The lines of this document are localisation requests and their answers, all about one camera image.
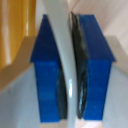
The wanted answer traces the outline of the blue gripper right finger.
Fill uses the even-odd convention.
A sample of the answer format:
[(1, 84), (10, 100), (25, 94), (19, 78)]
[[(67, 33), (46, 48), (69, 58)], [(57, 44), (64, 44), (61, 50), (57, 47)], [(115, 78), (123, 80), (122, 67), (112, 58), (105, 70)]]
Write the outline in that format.
[(101, 120), (115, 58), (94, 15), (71, 13), (78, 81), (77, 117)]

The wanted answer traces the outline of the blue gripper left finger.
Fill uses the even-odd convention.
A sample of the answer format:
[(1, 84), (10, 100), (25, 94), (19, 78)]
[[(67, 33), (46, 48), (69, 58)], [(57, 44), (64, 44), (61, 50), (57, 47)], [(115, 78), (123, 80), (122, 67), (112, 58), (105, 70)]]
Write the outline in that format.
[(65, 119), (67, 98), (63, 72), (47, 15), (43, 16), (31, 62), (34, 63), (36, 72), (41, 122), (51, 123)]

